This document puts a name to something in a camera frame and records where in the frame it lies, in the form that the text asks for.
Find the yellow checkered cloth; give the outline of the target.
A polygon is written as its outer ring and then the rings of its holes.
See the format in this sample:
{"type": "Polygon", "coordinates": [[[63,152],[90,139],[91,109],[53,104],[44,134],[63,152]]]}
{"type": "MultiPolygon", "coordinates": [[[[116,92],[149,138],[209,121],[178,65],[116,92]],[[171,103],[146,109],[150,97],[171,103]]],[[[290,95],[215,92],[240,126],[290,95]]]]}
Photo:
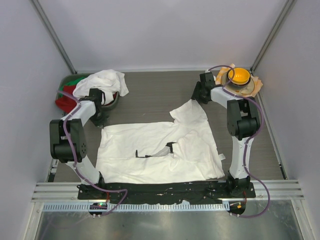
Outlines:
{"type": "Polygon", "coordinates": [[[233,70],[234,68],[238,68],[236,67],[234,64],[231,65],[219,65],[218,68],[220,68],[218,74],[214,77],[215,83],[217,85],[221,85],[222,89],[225,92],[228,92],[234,96],[238,96],[238,97],[255,97],[259,91],[261,90],[263,83],[262,81],[257,77],[257,76],[253,76],[250,72],[250,77],[252,77],[252,80],[254,81],[254,90],[250,95],[246,95],[246,96],[242,96],[242,95],[236,95],[232,92],[229,92],[225,89],[225,87],[228,84],[228,81],[226,80],[226,75],[229,73],[230,70],[233,70]]]}

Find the white t-shirt with robot print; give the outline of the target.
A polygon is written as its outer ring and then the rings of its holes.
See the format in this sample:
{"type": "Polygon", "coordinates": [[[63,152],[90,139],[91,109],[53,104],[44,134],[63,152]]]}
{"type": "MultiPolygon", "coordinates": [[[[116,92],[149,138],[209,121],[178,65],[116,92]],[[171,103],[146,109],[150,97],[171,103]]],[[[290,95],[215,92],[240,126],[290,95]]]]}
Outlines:
{"type": "Polygon", "coordinates": [[[102,129],[96,169],[106,183],[168,184],[224,177],[207,115],[196,100],[170,111],[172,122],[102,129]]]}

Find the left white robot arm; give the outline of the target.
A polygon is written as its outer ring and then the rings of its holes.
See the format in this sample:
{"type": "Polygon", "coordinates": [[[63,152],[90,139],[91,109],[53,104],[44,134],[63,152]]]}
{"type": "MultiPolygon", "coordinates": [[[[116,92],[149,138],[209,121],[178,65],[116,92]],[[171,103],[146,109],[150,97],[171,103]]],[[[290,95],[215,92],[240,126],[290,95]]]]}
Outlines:
{"type": "Polygon", "coordinates": [[[81,192],[89,191],[93,198],[100,200],[106,195],[107,188],[101,172],[87,155],[84,125],[88,121],[98,128],[105,125],[108,116],[102,106],[104,94],[98,88],[91,88],[89,95],[80,99],[64,91],[58,93],[74,100],[76,106],[61,119],[49,123],[50,154],[76,173],[81,180],[78,186],[81,192]]]}

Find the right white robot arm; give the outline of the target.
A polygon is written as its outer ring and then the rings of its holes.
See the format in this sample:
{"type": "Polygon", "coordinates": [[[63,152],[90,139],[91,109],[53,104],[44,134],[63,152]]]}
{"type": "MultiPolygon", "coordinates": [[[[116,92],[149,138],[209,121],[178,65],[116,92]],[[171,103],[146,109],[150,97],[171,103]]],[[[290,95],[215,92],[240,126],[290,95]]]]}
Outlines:
{"type": "Polygon", "coordinates": [[[232,198],[254,198],[249,160],[255,134],[261,127],[259,106],[253,97],[240,97],[214,80],[212,72],[199,75],[192,99],[207,104],[212,101],[226,109],[226,126],[232,137],[232,160],[225,181],[225,191],[232,198]]]}

